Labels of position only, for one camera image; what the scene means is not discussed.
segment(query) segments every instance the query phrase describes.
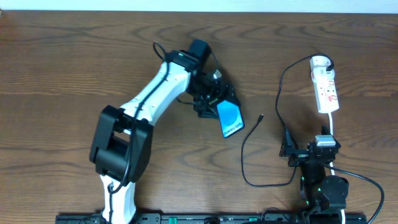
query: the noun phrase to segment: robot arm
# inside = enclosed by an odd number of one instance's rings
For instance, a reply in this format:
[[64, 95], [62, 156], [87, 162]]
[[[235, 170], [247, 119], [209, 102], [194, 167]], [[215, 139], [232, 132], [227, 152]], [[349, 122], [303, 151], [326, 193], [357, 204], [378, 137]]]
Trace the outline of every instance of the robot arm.
[[[231, 84], [217, 70], [202, 72], [210, 54], [210, 47], [200, 40], [193, 41], [188, 51], [167, 53], [157, 75], [136, 97], [118, 109], [107, 106], [102, 111], [90, 161], [96, 164], [104, 185], [102, 217], [107, 222], [124, 224], [132, 220], [136, 212], [135, 183], [149, 162], [154, 125], [178, 95], [186, 91], [193, 96], [193, 109], [199, 117], [219, 118], [222, 129], [228, 128], [227, 135], [223, 131], [224, 137], [243, 129], [239, 101]], [[223, 114], [236, 117], [230, 122], [231, 118], [224, 119]], [[130, 134], [130, 142], [114, 132]]]

